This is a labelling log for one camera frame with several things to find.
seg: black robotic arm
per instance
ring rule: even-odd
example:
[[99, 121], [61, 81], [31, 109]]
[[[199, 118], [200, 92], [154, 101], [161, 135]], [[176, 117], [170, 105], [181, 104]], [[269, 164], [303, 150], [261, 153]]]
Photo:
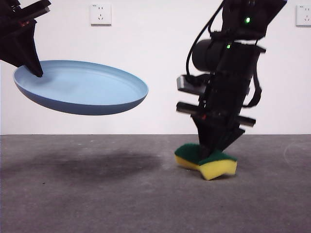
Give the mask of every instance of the black robotic arm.
[[[256, 121], [240, 116], [243, 107], [256, 106], [261, 97], [257, 61], [266, 50], [257, 46], [267, 27], [286, 4], [286, 0], [224, 0], [196, 38], [187, 57], [187, 74], [177, 79], [178, 90], [199, 95], [199, 106], [179, 102], [177, 111], [191, 114], [199, 133], [200, 157], [208, 158], [215, 150], [223, 151]], [[211, 32], [216, 15], [223, 8], [220, 32]], [[210, 39], [199, 38], [208, 29]], [[241, 40], [255, 40], [243, 44]], [[190, 75], [189, 61], [205, 74]], [[243, 105], [254, 77], [255, 94]]]
[[34, 75], [43, 71], [35, 49], [35, 18], [49, 12], [48, 0], [21, 8], [18, 0], [0, 0], [0, 60], [25, 65]]

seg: sponge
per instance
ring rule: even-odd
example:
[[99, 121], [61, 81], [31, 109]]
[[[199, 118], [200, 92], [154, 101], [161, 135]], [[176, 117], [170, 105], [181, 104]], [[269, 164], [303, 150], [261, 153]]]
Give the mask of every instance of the sponge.
[[207, 159], [200, 160], [199, 150], [200, 145], [185, 144], [175, 151], [175, 159], [182, 167], [200, 171], [206, 180], [236, 173], [238, 164], [236, 158], [216, 150]]

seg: gray floor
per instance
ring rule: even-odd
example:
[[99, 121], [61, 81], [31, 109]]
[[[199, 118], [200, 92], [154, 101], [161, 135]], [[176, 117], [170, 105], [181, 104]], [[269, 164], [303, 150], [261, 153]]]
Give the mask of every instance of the gray floor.
[[246, 135], [237, 175], [173, 152], [196, 136], [2, 136], [3, 233], [309, 233], [311, 136]]

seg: blue plate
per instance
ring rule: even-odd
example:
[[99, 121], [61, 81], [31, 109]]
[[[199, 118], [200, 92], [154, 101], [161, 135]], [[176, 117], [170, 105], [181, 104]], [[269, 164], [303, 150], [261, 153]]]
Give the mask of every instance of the blue plate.
[[123, 70], [79, 61], [42, 61], [43, 77], [25, 66], [14, 73], [15, 84], [32, 101], [60, 112], [109, 115], [128, 111], [148, 94], [147, 85]]

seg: electrical outlet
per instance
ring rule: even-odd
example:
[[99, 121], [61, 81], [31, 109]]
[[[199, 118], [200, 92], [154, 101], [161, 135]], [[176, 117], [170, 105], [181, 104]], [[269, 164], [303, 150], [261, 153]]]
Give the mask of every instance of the electrical outlet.
[[311, 26], [311, 5], [297, 6], [296, 25]]
[[90, 6], [90, 22], [92, 26], [111, 25], [111, 4], [101, 3]]

